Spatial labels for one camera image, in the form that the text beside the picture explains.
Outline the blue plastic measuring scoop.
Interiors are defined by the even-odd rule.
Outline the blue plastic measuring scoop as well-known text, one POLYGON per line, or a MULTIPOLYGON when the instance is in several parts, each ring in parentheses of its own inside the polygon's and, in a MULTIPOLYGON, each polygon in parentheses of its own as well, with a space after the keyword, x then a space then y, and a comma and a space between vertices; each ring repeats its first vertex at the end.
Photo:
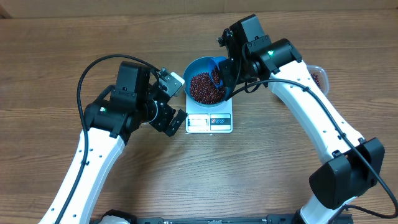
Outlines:
POLYGON ((209 57, 207 61, 208 74, 205 79, 206 104, 213 105, 224 101, 228 95, 228 88, 219 87, 218 63, 225 57, 209 57))

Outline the red adzuki beans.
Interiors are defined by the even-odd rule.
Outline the red adzuki beans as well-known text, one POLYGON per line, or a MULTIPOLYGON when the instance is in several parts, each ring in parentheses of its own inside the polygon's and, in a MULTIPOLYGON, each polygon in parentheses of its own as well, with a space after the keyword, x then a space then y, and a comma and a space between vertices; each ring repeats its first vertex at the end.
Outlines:
POLYGON ((219 70, 215 67, 210 73, 202 72, 190 80, 189 94, 198 103, 213 105, 222 102, 226 87, 221 84, 219 70))

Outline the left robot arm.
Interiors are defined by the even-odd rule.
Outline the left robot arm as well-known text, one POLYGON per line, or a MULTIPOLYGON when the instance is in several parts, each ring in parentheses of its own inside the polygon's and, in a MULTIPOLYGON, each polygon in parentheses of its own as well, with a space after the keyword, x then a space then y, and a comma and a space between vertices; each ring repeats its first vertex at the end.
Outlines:
POLYGON ((105 180, 131 134, 143 123, 173 136, 187 114, 168 105, 184 79, 165 68, 122 62, 83 115, 84 129, 71 166, 41 223, 89 223, 105 180))

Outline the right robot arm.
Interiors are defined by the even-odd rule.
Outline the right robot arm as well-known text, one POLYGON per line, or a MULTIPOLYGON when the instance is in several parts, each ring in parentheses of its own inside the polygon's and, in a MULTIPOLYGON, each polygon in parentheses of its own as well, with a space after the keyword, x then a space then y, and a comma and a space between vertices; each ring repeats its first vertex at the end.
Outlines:
POLYGON ((321 162, 309 178, 312 197, 293 223, 333 223, 351 202, 379 182, 385 149, 365 139, 335 110, 310 75, 302 55, 287 39, 271 41, 250 15, 226 28, 218 43, 228 58, 220 75, 228 96, 270 89, 307 133, 321 162))

